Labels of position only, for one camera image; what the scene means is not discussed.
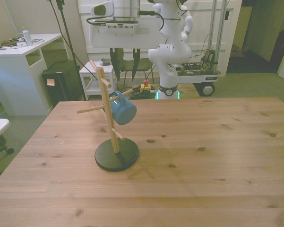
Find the black computer case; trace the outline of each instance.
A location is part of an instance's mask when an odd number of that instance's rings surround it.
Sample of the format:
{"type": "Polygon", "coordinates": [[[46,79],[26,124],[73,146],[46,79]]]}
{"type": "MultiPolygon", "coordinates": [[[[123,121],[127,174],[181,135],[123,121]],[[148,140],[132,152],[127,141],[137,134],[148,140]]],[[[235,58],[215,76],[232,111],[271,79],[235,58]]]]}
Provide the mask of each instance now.
{"type": "Polygon", "coordinates": [[[81,100],[81,81],[77,77],[74,61],[54,63],[43,71],[42,78],[54,107],[60,101],[81,100]]]}

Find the blue mug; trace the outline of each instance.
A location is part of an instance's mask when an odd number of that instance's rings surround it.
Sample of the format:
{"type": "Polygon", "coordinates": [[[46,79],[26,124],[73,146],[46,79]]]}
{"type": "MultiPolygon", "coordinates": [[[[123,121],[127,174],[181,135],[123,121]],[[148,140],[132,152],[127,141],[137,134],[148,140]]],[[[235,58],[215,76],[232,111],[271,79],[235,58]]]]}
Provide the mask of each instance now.
{"type": "Polygon", "coordinates": [[[116,91],[111,98],[117,95],[120,98],[110,103],[112,108],[112,117],[119,125],[125,125],[136,116],[137,107],[120,91],[116,91]]]}

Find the water bottle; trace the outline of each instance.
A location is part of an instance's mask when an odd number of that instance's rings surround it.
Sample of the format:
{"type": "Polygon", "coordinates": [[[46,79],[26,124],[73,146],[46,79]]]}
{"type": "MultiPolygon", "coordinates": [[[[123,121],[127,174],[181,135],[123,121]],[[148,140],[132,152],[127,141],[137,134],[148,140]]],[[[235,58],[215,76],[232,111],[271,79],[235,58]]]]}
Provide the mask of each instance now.
{"type": "Polygon", "coordinates": [[[32,42],[32,38],[30,37],[29,31],[27,31],[26,27],[22,27],[23,28],[23,36],[25,38],[26,44],[27,46],[32,46],[33,42],[32,42]]]}

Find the caster wheel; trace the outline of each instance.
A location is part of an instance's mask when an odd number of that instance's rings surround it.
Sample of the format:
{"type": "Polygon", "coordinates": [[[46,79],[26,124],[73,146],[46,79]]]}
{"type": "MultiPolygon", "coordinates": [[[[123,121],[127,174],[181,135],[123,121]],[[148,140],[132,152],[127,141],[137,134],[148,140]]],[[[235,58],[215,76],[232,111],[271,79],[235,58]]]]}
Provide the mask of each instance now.
{"type": "Polygon", "coordinates": [[[10,154],[12,154],[12,153],[14,153],[14,149],[13,148],[11,148],[11,147],[8,147],[7,149],[6,149],[6,153],[8,153],[9,155],[10,154]]]}
{"type": "Polygon", "coordinates": [[[201,83],[198,86],[198,93],[200,96],[211,96],[215,91],[215,86],[213,83],[201,83]]]}

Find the doorway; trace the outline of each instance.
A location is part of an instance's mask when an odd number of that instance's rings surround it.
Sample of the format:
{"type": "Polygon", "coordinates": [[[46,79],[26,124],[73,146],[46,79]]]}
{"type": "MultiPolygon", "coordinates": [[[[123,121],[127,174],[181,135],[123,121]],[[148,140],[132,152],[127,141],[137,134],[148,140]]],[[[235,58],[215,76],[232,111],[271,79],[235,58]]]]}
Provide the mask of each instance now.
{"type": "Polygon", "coordinates": [[[284,55],[283,9],[284,1],[242,1],[227,73],[277,72],[284,55]]]}

